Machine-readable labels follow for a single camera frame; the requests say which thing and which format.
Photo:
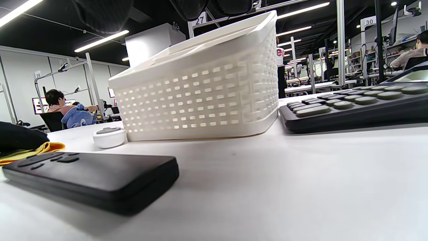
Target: black remote control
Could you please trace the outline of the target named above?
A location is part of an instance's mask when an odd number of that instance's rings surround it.
[[[175,157],[44,153],[3,167],[11,181],[122,215],[143,210],[179,176]]]

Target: round white object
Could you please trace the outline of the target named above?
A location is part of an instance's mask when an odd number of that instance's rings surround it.
[[[126,141],[126,133],[123,128],[106,127],[102,130],[94,131],[94,144],[99,148],[112,148],[122,145]]]

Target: black hair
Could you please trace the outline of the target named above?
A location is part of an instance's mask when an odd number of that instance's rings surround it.
[[[58,105],[58,99],[64,98],[64,94],[61,91],[57,91],[57,90],[50,90],[48,92],[46,92],[45,94],[46,97],[46,102],[48,103],[49,106],[51,105]]]
[[[420,33],[418,35],[418,39],[421,41],[422,44],[428,44],[428,30]]]

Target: metal frame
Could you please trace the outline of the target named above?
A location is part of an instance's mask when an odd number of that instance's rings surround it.
[[[73,68],[76,68],[76,67],[82,66],[82,65],[84,65],[84,64],[88,64],[88,67],[89,67],[89,75],[91,76],[91,80],[92,80],[92,84],[93,84],[93,88],[94,88],[94,92],[95,92],[95,97],[96,97],[97,104],[98,104],[98,109],[99,109],[99,111],[100,111],[101,118],[102,118],[102,119],[104,119],[104,105],[101,105],[101,104],[103,104],[103,103],[102,103],[102,101],[101,101],[101,99],[100,99],[100,97],[99,97],[99,94],[98,94],[97,83],[95,82],[95,77],[94,77],[94,69],[92,68],[92,62],[91,62],[91,58],[90,58],[90,56],[89,56],[89,53],[86,53],[86,61],[81,62],[81,63],[78,63],[78,64],[75,64],[75,65],[70,66],[70,67],[67,67],[67,68],[64,68],[64,69],[62,70],[62,72],[65,72],[65,71],[67,71],[67,70],[69,70],[69,69],[73,69]],[[40,77],[40,78],[35,78],[35,79],[34,79],[34,86],[35,86],[35,88],[36,88],[37,97],[38,97],[38,99],[39,99],[39,103],[40,103],[40,106],[41,106],[41,109],[42,109],[42,113],[44,113],[44,112],[45,112],[45,109],[43,108],[43,104],[42,104],[42,97],[40,96],[39,84],[38,84],[37,82],[38,82],[40,79],[43,79],[43,78],[46,78],[46,77],[49,77],[49,76],[53,76],[53,75],[55,75],[55,74],[62,73],[62,72],[58,72],[58,71],[56,71],[56,72],[51,72],[51,73],[49,73],[49,74],[47,74],[47,75],[44,75],[44,76],[42,76],[42,77]],[[91,89],[90,89],[89,87],[88,87],[87,89],[85,89],[85,90],[81,90],[81,91],[86,91],[86,90],[89,92],[89,98],[90,98],[90,99],[92,99]]]

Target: pink shirt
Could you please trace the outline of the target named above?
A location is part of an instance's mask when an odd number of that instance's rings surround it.
[[[75,105],[51,105],[51,107],[49,108],[48,112],[61,112],[62,115],[66,115],[66,113],[73,107],[77,107]]]

